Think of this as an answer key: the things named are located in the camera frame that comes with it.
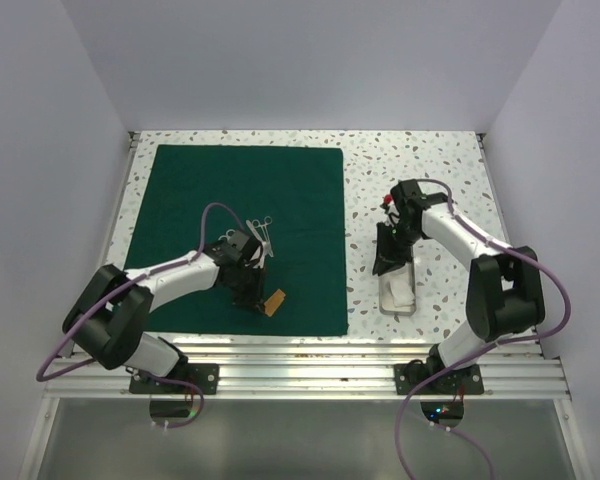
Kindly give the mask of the tan adhesive bandage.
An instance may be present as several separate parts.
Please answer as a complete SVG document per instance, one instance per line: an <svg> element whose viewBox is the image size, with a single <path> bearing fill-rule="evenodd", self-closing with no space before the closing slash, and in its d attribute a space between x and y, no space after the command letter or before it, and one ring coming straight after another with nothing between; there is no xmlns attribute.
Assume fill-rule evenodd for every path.
<svg viewBox="0 0 600 480"><path fill-rule="evenodd" d="M279 310L286 299L286 294L281 289L277 289L265 302L264 314L271 318Z"/></svg>

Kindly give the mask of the rectangular metal tray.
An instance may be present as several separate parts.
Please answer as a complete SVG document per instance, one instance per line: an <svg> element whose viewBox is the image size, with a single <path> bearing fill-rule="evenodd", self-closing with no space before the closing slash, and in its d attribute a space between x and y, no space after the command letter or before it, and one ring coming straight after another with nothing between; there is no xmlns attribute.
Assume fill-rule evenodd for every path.
<svg viewBox="0 0 600 480"><path fill-rule="evenodd" d="M415 266L406 262L379 277L379 308L383 314L411 316L416 310Z"/></svg>

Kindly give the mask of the white gauze pad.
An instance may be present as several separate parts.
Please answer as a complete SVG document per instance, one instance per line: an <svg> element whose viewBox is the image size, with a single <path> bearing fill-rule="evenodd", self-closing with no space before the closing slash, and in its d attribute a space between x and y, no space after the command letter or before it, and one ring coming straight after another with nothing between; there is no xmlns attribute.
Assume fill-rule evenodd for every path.
<svg viewBox="0 0 600 480"><path fill-rule="evenodd" d="M393 305L397 308L410 307L415 302L411 284L403 279L392 279L388 282Z"/></svg>

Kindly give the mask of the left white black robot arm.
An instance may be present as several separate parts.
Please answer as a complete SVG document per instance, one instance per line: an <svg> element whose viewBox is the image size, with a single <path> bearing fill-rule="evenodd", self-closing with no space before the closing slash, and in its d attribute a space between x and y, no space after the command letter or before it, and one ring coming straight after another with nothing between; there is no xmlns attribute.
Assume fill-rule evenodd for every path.
<svg viewBox="0 0 600 480"><path fill-rule="evenodd" d="M265 312L269 243L237 230L188 254L150 268L100 267L65 318L62 331L107 370L126 367L151 376L165 392L189 378L184 354L148 333L150 314L186 295L225 287L232 304Z"/></svg>

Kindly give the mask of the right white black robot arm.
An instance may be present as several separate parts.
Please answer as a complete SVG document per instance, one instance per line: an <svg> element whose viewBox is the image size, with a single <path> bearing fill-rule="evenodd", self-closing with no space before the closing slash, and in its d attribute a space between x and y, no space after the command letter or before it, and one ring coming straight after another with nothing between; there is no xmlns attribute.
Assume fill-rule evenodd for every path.
<svg viewBox="0 0 600 480"><path fill-rule="evenodd" d="M476 375L477 352L489 344L524 333L545 319L537 256L489 236L454 209L449 189L427 194L416 179L394 186L382 201L385 220L376 225L372 269L379 282L384 314L415 311L415 252L421 240L444 247L466 269L466 318L426 359L396 371L400 393L417 385L448 393Z"/></svg>

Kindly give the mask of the silver surgical forceps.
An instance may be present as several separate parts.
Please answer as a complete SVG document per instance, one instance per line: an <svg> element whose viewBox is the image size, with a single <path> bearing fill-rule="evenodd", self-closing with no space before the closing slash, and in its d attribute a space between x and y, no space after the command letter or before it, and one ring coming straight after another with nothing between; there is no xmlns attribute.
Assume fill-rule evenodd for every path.
<svg viewBox="0 0 600 480"><path fill-rule="evenodd" d="M266 216L263 220L246 220L245 223L251 233L263 245L264 254L270 258L273 258L274 252L268 231L268 227L272 223L272 219L269 216Z"/></svg>

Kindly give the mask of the silver surgical scissors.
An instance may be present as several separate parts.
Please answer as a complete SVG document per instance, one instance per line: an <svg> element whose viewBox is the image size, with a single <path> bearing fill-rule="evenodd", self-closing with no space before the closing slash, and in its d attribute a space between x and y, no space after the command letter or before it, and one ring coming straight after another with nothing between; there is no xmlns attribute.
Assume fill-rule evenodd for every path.
<svg viewBox="0 0 600 480"><path fill-rule="evenodd" d="M236 231L234 229L228 229L224 234L219 236L219 240L229 242L235 233Z"/></svg>

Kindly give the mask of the dark green surgical cloth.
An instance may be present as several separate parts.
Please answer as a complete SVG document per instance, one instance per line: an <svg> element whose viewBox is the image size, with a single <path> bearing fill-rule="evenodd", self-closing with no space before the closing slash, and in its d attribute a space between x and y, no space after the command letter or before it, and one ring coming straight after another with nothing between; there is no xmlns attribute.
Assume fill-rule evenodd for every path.
<svg viewBox="0 0 600 480"><path fill-rule="evenodd" d="M154 332L292 337L348 330L343 154L333 148L158 147L125 266L142 268L213 241L238 220L272 219L264 291L271 318L235 307L222 287L153 311Z"/></svg>

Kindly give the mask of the aluminium rail frame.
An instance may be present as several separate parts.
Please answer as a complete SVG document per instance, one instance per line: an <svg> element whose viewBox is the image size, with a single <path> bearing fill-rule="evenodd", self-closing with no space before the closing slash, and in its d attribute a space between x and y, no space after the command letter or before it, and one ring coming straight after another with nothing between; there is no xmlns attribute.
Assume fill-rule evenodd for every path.
<svg viewBox="0 0 600 480"><path fill-rule="evenodd" d="M482 150L470 131L199 130L144 131L132 137L132 163L107 262L127 256L148 175L160 145L338 148L344 157L346 291L349 329L342 337L249 337L170 334L193 362L219 367L223 398L388 399L393 368L424 357L460 326L468 277L443 247L416 248L416 310L389 316L379 309L371 273L382 195L403 178L422 177L425 189L447 183L459 210L503 237Z"/></svg>

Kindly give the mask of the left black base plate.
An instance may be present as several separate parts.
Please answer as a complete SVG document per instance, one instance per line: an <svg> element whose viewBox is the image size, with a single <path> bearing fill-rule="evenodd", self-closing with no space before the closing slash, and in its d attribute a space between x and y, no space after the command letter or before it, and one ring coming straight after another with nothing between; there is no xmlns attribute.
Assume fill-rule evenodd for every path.
<svg viewBox="0 0 600 480"><path fill-rule="evenodd" d="M215 395L219 382L219 365L214 363L187 363L177 365L165 378L146 372L136 373L129 385L131 394L183 395L193 393L190 384L204 395Z"/></svg>

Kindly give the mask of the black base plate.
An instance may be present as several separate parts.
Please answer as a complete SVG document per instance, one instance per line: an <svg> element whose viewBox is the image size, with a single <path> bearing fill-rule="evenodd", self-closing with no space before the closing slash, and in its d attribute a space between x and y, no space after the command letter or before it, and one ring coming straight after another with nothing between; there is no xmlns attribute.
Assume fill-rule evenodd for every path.
<svg viewBox="0 0 600 480"><path fill-rule="evenodd" d="M204 395L215 395L219 382L219 365L214 363L187 363L177 365L165 378L146 372L136 373L129 385L131 394L183 395L193 393L190 384Z"/></svg>
<svg viewBox="0 0 600 480"><path fill-rule="evenodd" d="M406 396L428 378L428 370L420 360L394 366L394 382L398 395ZM452 370L450 373L430 381L415 392L425 396L482 395L485 393L478 365Z"/></svg>

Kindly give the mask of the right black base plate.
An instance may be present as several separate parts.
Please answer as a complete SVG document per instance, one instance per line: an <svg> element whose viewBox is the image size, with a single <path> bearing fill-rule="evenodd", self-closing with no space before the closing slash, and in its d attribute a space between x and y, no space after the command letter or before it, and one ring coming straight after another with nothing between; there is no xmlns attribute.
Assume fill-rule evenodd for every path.
<svg viewBox="0 0 600 480"><path fill-rule="evenodd" d="M428 378L428 370L420 360L394 366L394 382L398 395L406 396ZM415 392L425 396L482 395L485 393L478 365L452 370L450 373L430 381Z"/></svg>

